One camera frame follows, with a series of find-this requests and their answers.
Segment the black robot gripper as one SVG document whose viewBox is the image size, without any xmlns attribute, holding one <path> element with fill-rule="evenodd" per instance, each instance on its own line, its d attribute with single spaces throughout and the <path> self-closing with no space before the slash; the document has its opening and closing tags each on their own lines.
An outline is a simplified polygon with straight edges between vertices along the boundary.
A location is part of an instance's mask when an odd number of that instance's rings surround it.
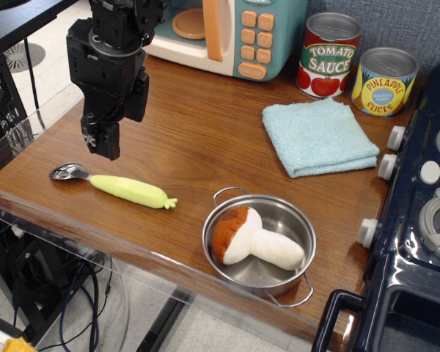
<svg viewBox="0 0 440 352">
<path fill-rule="evenodd" d="M 68 30 L 67 55 L 70 79 L 84 94 L 84 141 L 91 153 L 106 154 L 114 161 L 120 156 L 117 122 L 123 117 L 140 122 L 145 113 L 146 54 L 139 45 L 120 49 L 104 43 L 88 18 L 77 20 Z M 107 124 L 104 132 L 102 124 Z"/>
</svg>

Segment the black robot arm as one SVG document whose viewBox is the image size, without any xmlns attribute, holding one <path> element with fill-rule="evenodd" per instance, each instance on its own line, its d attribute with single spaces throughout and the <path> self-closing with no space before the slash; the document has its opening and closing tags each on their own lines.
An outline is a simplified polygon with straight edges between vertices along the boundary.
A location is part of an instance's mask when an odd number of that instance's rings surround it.
<svg viewBox="0 0 440 352">
<path fill-rule="evenodd" d="M 123 118 L 143 119 L 149 92 L 144 47 L 163 23 L 164 1 L 91 1 L 68 30 L 70 80 L 84 95 L 81 132 L 91 153 L 120 156 Z"/>
</svg>

